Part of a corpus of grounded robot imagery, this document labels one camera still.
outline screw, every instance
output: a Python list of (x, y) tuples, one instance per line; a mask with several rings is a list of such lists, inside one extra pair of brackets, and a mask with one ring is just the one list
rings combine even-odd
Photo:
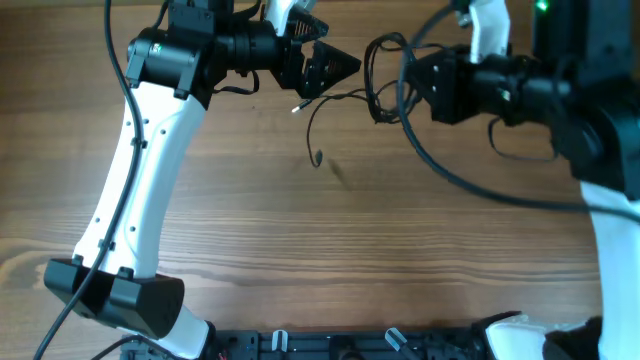
[(511, 101), (511, 93), (508, 92), (507, 90), (502, 90), (500, 92), (500, 95), (502, 95), (502, 98), (504, 99), (504, 101), (506, 101), (506, 102)]

